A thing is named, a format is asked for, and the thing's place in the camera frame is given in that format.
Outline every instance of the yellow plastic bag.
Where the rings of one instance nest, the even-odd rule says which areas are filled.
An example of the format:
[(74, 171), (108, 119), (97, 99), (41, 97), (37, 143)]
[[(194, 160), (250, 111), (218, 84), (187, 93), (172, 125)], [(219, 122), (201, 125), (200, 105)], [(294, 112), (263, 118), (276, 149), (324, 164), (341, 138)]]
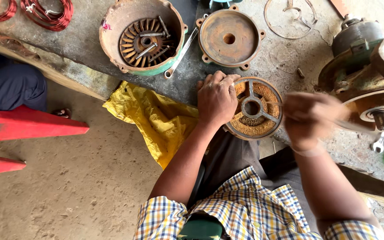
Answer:
[(103, 107), (115, 117), (137, 125), (152, 157), (163, 169), (198, 122), (196, 108), (126, 81)]

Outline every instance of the checkered shirt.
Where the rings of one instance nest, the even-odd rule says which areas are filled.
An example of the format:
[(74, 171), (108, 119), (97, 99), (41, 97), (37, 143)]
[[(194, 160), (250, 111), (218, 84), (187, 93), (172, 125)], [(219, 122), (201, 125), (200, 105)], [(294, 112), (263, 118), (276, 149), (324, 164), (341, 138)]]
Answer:
[[(198, 211), (216, 217), (231, 239), (322, 239), (311, 232), (290, 185), (273, 191), (263, 187), (250, 166), (223, 183), (189, 211), (165, 196), (141, 205), (134, 239), (176, 239), (189, 216)], [(384, 239), (379, 228), (361, 221), (342, 221), (324, 239)]]

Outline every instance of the red plastic chair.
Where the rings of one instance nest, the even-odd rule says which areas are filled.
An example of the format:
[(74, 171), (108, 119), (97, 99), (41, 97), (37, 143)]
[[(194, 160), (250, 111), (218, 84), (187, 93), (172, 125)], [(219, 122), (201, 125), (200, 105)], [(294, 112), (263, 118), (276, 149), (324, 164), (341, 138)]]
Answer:
[[(86, 123), (32, 110), (24, 105), (0, 111), (0, 141), (84, 134)], [(0, 172), (21, 170), (26, 163), (0, 157)]]

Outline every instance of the hand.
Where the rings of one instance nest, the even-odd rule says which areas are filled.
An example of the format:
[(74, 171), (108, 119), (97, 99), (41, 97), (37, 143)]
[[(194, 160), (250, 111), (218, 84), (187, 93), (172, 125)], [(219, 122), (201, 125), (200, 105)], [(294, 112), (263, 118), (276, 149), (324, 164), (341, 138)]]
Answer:
[(285, 129), (297, 151), (313, 149), (318, 138), (328, 136), (337, 119), (346, 119), (349, 110), (329, 95), (288, 94), (284, 104)]
[(233, 82), (240, 77), (217, 71), (208, 75), (204, 82), (198, 81), (199, 123), (219, 128), (232, 119), (238, 105)]

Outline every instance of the center hole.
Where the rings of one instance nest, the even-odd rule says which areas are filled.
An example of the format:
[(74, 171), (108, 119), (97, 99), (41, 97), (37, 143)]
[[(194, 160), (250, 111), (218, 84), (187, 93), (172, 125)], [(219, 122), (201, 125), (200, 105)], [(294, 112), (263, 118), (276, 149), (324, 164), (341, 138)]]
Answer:
[(250, 114), (251, 116), (254, 116), (259, 113), (260, 111), (260, 106), (257, 102), (255, 101), (249, 101), (245, 103), (245, 111)]
[(226, 44), (232, 44), (235, 42), (235, 36), (232, 33), (227, 33), (223, 36), (223, 41)]
[(144, 38), (143, 39), (143, 43), (144, 44), (150, 44), (151, 43), (151, 39), (150, 38)]

